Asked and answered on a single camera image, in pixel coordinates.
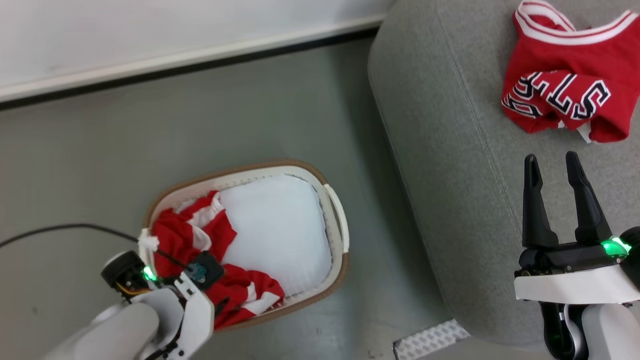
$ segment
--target green led light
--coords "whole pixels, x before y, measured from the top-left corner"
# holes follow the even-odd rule
[[[158,278],[156,277],[154,272],[151,271],[151,268],[149,266],[145,266],[145,268],[142,270],[142,276],[144,276],[144,278],[146,280],[149,280],[149,281],[157,281],[158,280]]]
[[[614,241],[613,239],[605,240],[600,244],[604,248],[604,251],[607,253],[607,255],[619,256],[621,258],[625,258],[627,255],[629,255],[629,251],[627,250],[627,248],[631,249],[631,247],[629,247],[628,245],[625,246],[626,244],[619,243],[618,241]]]
[[[625,248],[625,250],[627,252],[629,252],[631,250],[631,246],[629,246],[628,244],[622,242],[622,239],[620,239],[620,238],[611,238],[611,241],[614,241],[614,242],[620,244],[623,248]]]

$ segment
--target white trim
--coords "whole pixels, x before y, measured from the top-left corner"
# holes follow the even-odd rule
[[[518,9],[527,15],[542,15],[548,17],[556,25],[562,26],[565,31],[575,31],[575,26],[573,26],[571,21],[545,1],[523,1]]]
[[[220,204],[220,192],[217,192],[213,195],[213,198],[211,198],[211,204],[194,212],[187,223],[192,226],[205,227],[224,209],[222,204]]]
[[[529,15],[544,15],[556,22],[560,16],[557,10],[549,10],[545,7],[528,3],[531,2],[525,0],[520,3],[518,10],[515,12],[516,21],[525,36],[550,44],[586,45],[603,42],[620,34],[638,18],[638,14],[625,11],[616,20],[604,26],[580,31],[560,31],[546,28],[529,17]]]
[[[258,294],[255,292],[255,283],[252,281],[249,286],[246,287],[246,300],[244,302],[256,300],[258,300]]]
[[[200,251],[207,251],[211,249],[211,238],[204,230],[191,225],[191,231],[193,232],[193,239],[191,240],[191,243],[194,249],[198,249]]]
[[[279,300],[280,297],[278,295],[265,291],[259,299],[247,301],[242,304],[241,308],[247,309],[255,315],[260,315]]]
[[[127,78],[129,76],[146,74],[148,72],[192,65],[205,61],[229,58],[231,56],[255,53],[257,51],[275,49],[277,47],[301,44],[322,38],[352,33],[354,31],[371,29],[379,26],[385,15],[386,14],[379,14],[362,19],[341,22],[339,24],[331,24],[320,28],[286,33],[274,37],[206,47],[179,54],[160,56],[132,63],[57,76],[55,78],[8,85],[0,87],[0,102],[101,83],[104,81]]]

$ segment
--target gray floor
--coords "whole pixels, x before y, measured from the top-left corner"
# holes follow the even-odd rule
[[[370,44],[0,112],[0,238],[65,222],[137,234],[147,206],[172,184],[271,158],[307,161],[336,189],[349,219],[346,282],[293,315],[215,334],[195,359],[392,359],[394,340],[449,314],[369,89]],[[37,358],[117,301],[100,270],[131,248],[88,231],[3,248],[3,358]],[[464,354],[504,355],[471,341],[430,359]]]

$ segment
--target white laundry basket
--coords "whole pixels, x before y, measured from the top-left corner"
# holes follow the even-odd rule
[[[298,160],[278,160],[232,168],[223,172],[178,184],[163,194],[151,205],[145,229],[152,229],[160,212],[174,208],[184,201],[207,195],[211,190],[226,190],[266,177],[289,175],[308,182],[316,191],[324,215],[326,237],[331,250],[332,265],[324,282],[310,291],[287,296],[277,307],[257,315],[245,322],[222,329],[228,331],[266,322],[311,305],[333,293],[344,280],[349,262],[349,229],[347,219],[335,191],[320,172],[309,164]],[[140,247],[140,257],[154,272],[153,253]]]

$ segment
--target white cloth liner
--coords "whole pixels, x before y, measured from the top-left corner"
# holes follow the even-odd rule
[[[222,263],[276,279],[286,295],[323,284],[332,267],[319,198],[308,182],[279,175],[220,193],[237,232]]]

